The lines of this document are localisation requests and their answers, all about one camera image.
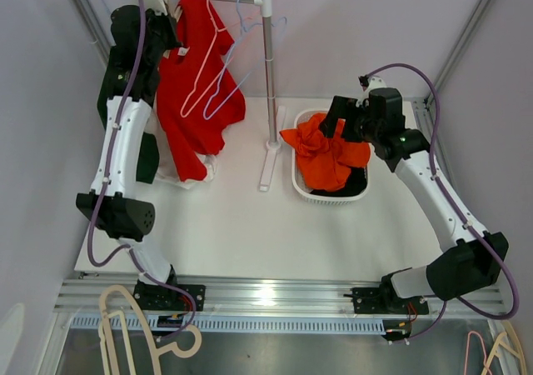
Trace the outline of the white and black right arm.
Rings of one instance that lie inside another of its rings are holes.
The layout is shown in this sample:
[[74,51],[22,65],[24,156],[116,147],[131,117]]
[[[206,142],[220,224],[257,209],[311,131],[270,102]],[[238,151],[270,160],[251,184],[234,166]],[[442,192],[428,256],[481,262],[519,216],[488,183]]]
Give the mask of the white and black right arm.
[[489,232],[468,214],[453,191],[442,191],[449,183],[431,166],[428,139],[406,126],[400,92],[378,87],[362,101],[336,95],[319,129],[332,138],[339,122],[344,123],[342,140],[370,143],[375,155],[407,186],[441,248],[441,255],[424,267],[385,275],[380,305],[393,313],[409,298],[437,297],[447,302],[494,285],[509,243],[502,232]]

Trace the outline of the orange t-shirt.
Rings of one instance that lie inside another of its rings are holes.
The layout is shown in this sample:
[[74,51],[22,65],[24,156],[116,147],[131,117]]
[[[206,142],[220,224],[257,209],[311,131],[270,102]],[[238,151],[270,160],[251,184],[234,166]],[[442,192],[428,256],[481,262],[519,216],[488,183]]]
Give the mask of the orange t-shirt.
[[366,142],[342,139],[342,120],[336,125],[333,137],[325,137],[319,129],[325,117],[325,113],[317,112],[296,127],[281,130],[280,135],[293,148],[305,184],[313,190],[333,193],[346,186],[353,168],[366,167],[371,149]]

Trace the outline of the pink plastic hanger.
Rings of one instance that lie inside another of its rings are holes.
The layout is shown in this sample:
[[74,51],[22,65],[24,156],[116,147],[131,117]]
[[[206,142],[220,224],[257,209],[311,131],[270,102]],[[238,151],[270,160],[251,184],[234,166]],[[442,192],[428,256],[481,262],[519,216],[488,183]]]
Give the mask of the pink plastic hanger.
[[209,58],[214,52],[214,48],[217,44],[217,39],[220,35],[223,33],[229,33],[229,29],[232,27],[235,27],[237,23],[233,23],[232,25],[227,26],[221,19],[218,14],[214,13],[214,8],[212,6],[212,0],[206,0],[206,9],[207,13],[209,15],[209,19],[212,23],[213,27],[213,35],[212,40],[208,46],[208,49],[205,52],[205,55],[202,59],[201,65],[198,68],[197,75],[194,78],[194,82],[192,84],[192,90],[187,94],[181,108],[180,108],[180,117],[185,119],[188,118],[193,110],[196,108],[196,106],[201,102],[203,97],[207,94],[209,89],[212,87],[212,84],[222,77],[222,70],[219,71],[219,73],[205,86],[204,90],[198,94],[197,90],[200,86],[203,73],[205,72],[206,66],[209,62]]

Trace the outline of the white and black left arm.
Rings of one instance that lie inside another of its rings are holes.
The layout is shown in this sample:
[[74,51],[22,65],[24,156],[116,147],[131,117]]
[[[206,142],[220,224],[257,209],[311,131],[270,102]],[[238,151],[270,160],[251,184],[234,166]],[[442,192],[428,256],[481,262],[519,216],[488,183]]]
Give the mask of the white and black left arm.
[[152,285],[150,299],[161,309],[174,307],[179,288],[173,266],[146,240],[155,222],[152,203],[136,199],[137,164],[142,136],[153,112],[166,51],[180,47],[176,22],[166,12],[140,5],[112,12],[114,44],[100,90],[106,104],[105,136],[95,178],[76,197],[89,220],[87,258],[96,268],[126,251],[139,281]]

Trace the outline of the beige wooden hanger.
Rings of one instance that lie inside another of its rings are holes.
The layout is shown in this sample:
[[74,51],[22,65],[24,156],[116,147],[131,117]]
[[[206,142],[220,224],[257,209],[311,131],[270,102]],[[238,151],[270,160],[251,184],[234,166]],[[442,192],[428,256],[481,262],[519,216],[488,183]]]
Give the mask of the beige wooden hanger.
[[[173,9],[168,9],[168,12],[170,16],[175,20],[176,23],[179,23],[180,17],[182,15],[182,8],[179,4],[177,4]],[[163,54],[164,58],[169,58],[171,54],[170,50],[165,51]]]

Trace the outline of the red t-shirt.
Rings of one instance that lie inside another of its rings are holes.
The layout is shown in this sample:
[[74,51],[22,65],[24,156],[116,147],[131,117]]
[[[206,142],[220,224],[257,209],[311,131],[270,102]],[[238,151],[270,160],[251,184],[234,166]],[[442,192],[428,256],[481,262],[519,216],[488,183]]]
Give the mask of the red t-shirt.
[[182,43],[162,59],[157,115],[183,183],[208,178],[206,159],[225,146],[223,132],[245,118],[245,98],[224,59],[235,47],[213,5],[180,0],[176,35]]

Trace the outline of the black t-shirt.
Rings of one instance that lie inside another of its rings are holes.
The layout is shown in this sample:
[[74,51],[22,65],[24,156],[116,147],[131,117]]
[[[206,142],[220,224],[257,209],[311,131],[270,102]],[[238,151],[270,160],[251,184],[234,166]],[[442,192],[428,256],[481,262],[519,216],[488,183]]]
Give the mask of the black t-shirt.
[[368,181],[365,168],[352,167],[351,174],[346,184],[339,190],[328,192],[321,189],[313,189],[311,195],[331,198],[351,198],[360,195],[366,190]]

